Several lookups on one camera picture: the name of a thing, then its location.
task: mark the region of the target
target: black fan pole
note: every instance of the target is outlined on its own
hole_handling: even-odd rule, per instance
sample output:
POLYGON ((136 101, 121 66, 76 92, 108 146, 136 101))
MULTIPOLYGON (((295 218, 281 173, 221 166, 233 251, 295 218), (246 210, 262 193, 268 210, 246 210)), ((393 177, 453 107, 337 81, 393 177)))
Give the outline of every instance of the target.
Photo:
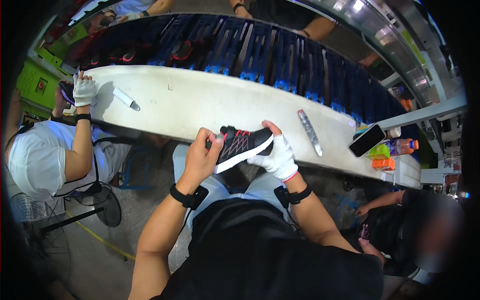
POLYGON ((57 223, 54 223, 54 224, 51 224, 51 225, 48 225, 48 226, 45 226, 43 228, 40 228, 40 234, 42 235, 45 235, 47 234, 48 232, 50 231, 53 231, 57 228, 60 228, 60 227, 63 227, 65 225, 68 225, 68 224, 71 224, 73 222, 76 222, 78 220, 81 220, 81 219, 84 219, 88 216, 91 216, 91 215, 95 215, 95 214, 98 214, 99 212, 105 210, 104 207, 99 207, 97 209, 94 209, 92 211, 89 211, 89 212, 86 212, 86 213, 83 213, 81 215, 78 215, 78 216, 74 216, 74 217, 71 217, 69 219, 66 219, 66 220, 63 220, 63 221, 60 221, 60 222, 57 222, 57 223))

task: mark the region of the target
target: yellow floor line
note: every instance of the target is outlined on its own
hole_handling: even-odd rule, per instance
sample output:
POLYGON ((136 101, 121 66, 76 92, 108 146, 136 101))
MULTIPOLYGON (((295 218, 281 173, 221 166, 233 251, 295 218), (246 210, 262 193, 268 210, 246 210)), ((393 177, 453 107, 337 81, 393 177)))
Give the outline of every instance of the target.
MULTIPOLYGON (((67 215, 71 218, 73 217, 68 211, 65 211, 67 213, 67 215)), ((131 254, 128 254, 127 252, 124 252, 120 249, 118 249, 117 247, 115 247, 114 245, 110 244, 109 242, 107 242, 106 240, 102 239, 101 237, 99 237, 96 233, 94 233, 93 231, 91 231, 87 226, 83 225, 82 223, 80 223, 79 221, 77 221, 78 225, 80 225, 81 228, 85 229, 86 232, 90 233, 90 235, 94 238, 96 238, 97 240, 99 240, 100 242, 104 243, 105 245, 109 246, 111 249, 115 250, 116 252, 120 253, 121 255, 127 257, 127 258, 130 258, 131 260, 135 260, 135 256, 131 255, 131 254)))

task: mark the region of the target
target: white shoe sole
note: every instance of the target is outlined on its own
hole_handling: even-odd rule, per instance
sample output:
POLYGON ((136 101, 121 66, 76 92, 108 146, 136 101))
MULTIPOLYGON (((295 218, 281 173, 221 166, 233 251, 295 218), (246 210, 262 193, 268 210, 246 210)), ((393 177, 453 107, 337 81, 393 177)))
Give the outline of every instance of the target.
POLYGON ((245 151, 243 153, 240 153, 238 155, 235 155, 229 160, 224 161, 223 163, 219 163, 218 165, 215 166, 215 169, 213 171, 214 174, 219 174, 225 170, 230 169, 234 165, 238 164, 241 161, 244 161, 252 156, 255 156, 265 150, 271 143, 273 142, 273 134, 265 141, 263 142, 260 146, 245 151))

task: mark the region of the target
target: glove cuff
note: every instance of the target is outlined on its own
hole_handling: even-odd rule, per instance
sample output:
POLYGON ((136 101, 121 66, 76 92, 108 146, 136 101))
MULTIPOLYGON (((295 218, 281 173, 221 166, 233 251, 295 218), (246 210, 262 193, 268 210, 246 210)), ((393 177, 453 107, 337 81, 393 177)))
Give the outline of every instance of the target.
POLYGON ((76 98, 75 99, 75 107, 79 108, 82 106, 87 106, 92 104, 93 97, 85 97, 85 98, 76 98))
POLYGON ((299 166, 293 162, 286 164, 285 166, 281 167, 277 171, 274 172, 274 176, 278 178, 281 182, 286 182, 291 179, 295 174, 298 172, 299 166))

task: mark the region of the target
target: light blue jeans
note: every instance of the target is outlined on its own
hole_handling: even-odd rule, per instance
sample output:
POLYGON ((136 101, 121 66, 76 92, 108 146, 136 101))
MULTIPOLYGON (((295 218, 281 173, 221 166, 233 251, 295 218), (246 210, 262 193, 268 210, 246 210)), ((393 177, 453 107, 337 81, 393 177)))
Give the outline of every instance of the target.
MULTIPOLYGON (((178 144, 175 148, 175 151, 173 151, 173 174, 175 178, 175 183, 177 183, 178 179, 180 178, 180 176, 182 176, 183 171, 185 170, 185 158, 187 157, 188 148, 188 145, 178 144)), ((190 231, 192 231, 193 218, 195 218, 199 213, 201 213, 204 209, 206 209, 210 204, 215 201, 232 198, 266 201, 278 208, 283 213, 283 218, 285 219, 285 221, 288 222, 287 210, 283 208, 282 204, 273 192, 273 190, 280 185, 283 185, 285 187, 285 184, 283 184, 277 178, 273 177, 272 174, 265 173, 251 182, 250 186, 245 191, 245 194, 230 194, 227 191, 227 188, 220 181, 218 181, 213 176, 209 176, 201 183, 201 186, 208 190, 208 195, 198 206, 198 208, 190 213, 187 219, 187 226, 190 231)))

